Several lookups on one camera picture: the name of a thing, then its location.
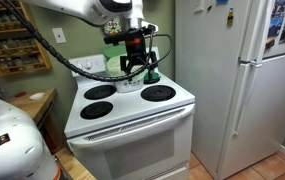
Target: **stovetop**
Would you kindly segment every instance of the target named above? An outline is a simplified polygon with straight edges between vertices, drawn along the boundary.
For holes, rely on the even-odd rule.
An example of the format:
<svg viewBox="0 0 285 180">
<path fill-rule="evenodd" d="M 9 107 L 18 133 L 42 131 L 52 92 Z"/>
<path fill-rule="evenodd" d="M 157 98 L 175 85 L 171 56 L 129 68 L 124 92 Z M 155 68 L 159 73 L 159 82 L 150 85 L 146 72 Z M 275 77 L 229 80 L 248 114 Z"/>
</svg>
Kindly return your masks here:
<svg viewBox="0 0 285 180">
<path fill-rule="evenodd" d="M 107 94 L 108 96 L 101 99 L 87 99 L 84 97 L 85 95 L 87 96 L 86 93 L 92 90 L 92 88 L 96 90 L 96 87 L 103 85 L 112 86 L 113 84 L 96 81 L 88 83 L 87 86 L 79 87 L 64 131 L 68 139 L 98 129 L 192 104 L 195 101 L 195 97 L 192 94 L 164 75 L 161 75 L 161 80 L 158 83 L 144 85 L 142 89 L 137 91 L 129 93 L 115 92 L 112 95 L 102 92 L 101 94 Z M 167 96 L 163 97 L 160 95 L 159 97 L 157 96 L 158 93 L 167 94 Z M 142 94 L 151 94 L 155 98 L 145 100 Z M 83 115 L 86 107 L 89 109 L 87 111 L 94 111 L 92 114 L 93 118 L 87 118 Z"/>
</svg>

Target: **stove burner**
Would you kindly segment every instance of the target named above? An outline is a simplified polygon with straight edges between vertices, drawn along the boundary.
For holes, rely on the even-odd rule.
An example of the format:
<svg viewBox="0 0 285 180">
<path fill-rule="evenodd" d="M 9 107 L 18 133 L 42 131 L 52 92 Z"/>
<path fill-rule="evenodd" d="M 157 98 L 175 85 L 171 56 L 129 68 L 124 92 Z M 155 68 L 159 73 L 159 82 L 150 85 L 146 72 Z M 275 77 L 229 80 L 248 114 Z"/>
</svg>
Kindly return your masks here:
<svg viewBox="0 0 285 180">
<path fill-rule="evenodd" d="M 103 86 L 98 86 L 98 87 L 88 90 L 84 94 L 84 97 L 89 100 L 98 100 L 98 99 L 109 97 L 115 92 L 116 92 L 116 89 L 114 86 L 103 85 Z"/>
<path fill-rule="evenodd" d="M 147 101 L 166 101 L 175 96 L 175 90 L 169 86 L 151 86 L 144 89 L 141 97 Z"/>
<path fill-rule="evenodd" d="M 97 119 L 109 114 L 113 109 L 113 105 L 109 102 L 97 102 L 88 105 L 81 111 L 81 117 L 87 120 Z"/>
</svg>

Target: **refrigerator door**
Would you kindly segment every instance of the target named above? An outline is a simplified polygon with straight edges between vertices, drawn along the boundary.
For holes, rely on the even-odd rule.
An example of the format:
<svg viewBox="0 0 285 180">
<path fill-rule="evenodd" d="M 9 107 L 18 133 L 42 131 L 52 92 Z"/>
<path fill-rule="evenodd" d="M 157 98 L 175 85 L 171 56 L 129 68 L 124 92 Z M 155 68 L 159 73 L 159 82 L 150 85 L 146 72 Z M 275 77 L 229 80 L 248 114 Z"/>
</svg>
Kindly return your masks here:
<svg viewBox="0 0 285 180">
<path fill-rule="evenodd" d="M 269 25 L 264 57 L 285 54 L 285 1 L 276 0 Z"/>
<path fill-rule="evenodd" d="M 252 72 L 241 65 L 218 179 L 224 179 L 279 150 L 285 138 L 285 56 L 263 62 Z M 252 94 L 241 84 L 257 73 Z"/>
<path fill-rule="evenodd" d="M 215 176 L 239 67 L 238 59 L 241 55 L 244 61 L 257 58 L 259 48 L 255 46 L 261 34 L 257 31 L 265 24 L 263 15 L 267 1 L 201 2 L 176 1 L 175 78 L 197 98 L 192 151 Z M 203 6 L 204 10 L 195 10 L 198 6 Z M 228 27 L 231 10 L 233 23 Z"/>
</svg>

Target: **magnet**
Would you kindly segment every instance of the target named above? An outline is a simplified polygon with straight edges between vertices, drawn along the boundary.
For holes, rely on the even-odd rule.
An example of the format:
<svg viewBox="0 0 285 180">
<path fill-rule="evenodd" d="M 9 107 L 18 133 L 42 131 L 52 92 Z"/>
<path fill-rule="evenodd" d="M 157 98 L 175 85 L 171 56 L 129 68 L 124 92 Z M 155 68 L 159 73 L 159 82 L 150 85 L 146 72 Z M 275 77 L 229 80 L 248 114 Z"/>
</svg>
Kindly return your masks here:
<svg viewBox="0 0 285 180">
<path fill-rule="evenodd" d="M 207 11 L 209 12 L 209 11 L 211 11 L 211 9 L 212 9 L 212 6 L 209 6 Z"/>
<path fill-rule="evenodd" d="M 274 46 L 275 39 L 270 38 L 266 41 L 265 50 L 271 49 Z"/>
<path fill-rule="evenodd" d="M 230 8 L 229 10 L 227 25 L 228 25 L 228 28 L 232 27 L 233 25 L 233 8 Z"/>
<path fill-rule="evenodd" d="M 116 17 L 111 21 L 107 22 L 103 27 L 102 31 L 105 35 L 114 35 L 122 32 L 121 18 Z"/>
<path fill-rule="evenodd" d="M 216 0 L 217 3 L 227 3 L 229 0 Z"/>
</svg>

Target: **cord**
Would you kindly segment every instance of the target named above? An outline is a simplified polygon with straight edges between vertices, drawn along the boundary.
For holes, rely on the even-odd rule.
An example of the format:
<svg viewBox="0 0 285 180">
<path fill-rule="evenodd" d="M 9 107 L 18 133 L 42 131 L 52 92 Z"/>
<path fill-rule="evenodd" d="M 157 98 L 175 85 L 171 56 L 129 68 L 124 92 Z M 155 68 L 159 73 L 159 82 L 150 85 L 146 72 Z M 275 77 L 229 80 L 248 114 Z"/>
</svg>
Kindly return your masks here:
<svg viewBox="0 0 285 180">
<path fill-rule="evenodd" d="M 60 63 L 62 63 L 64 66 L 67 68 L 71 69 L 72 71 L 80 74 L 81 76 L 97 80 L 97 81 L 102 81 L 102 82 L 117 82 L 117 81 L 123 81 L 123 80 L 128 80 L 132 79 L 134 76 L 137 76 L 138 74 L 142 73 L 145 69 L 148 67 L 148 62 L 150 60 L 150 54 L 147 57 L 147 60 L 145 64 L 139 68 L 138 70 L 134 71 L 133 73 L 129 75 L 124 75 L 124 76 L 118 76 L 118 77 L 104 77 L 104 76 L 99 76 L 95 74 L 91 74 L 88 72 L 83 71 L 82 69 L 77 68 L 73 64 L 71 64 L 67 59 L 65 59 L 59 52 L 56 51 L 56 49 L 51 46 L 46 39 L 43 38 L 43 36 L 33 27 L 33 25 L 25 19 L 25 17 L 21 14 L 21 12 L 11 3 L 9 0 L 0 0 L 0 4 L 8 9 L 21 23 L 26 27 L 26 29 L 30 32 L 31 35 L 47 50 L 49 53 L 55 57 Z M 150 34 L 150 46 L 149 46 L 149 52 L 152 50 L 152 41 L 153 41 L 153 34 L 154 31 L 151 31 Z"/>
<path fill-rule="evenodd" d="M 159 62 L 161 62 L 161 61 L 163 61 L 163 59 L 165 59 L 170 54 L 170 52 L 172 51 L 172 38 L 171 38 L 171 36 L 168 34 L 156 34 L 156 35 L 154 35 L 154 37 L 158 37 L 158 36 L 159 37 L 167 37 L 169 39 L 169 41 L 170 41 L 169 42 L 169 49 L 162 58 L 160 58 L 159 60 L 155 61 L 154 63 L 148 65 L 148 68 L 159 63 Z"/>
</svg>

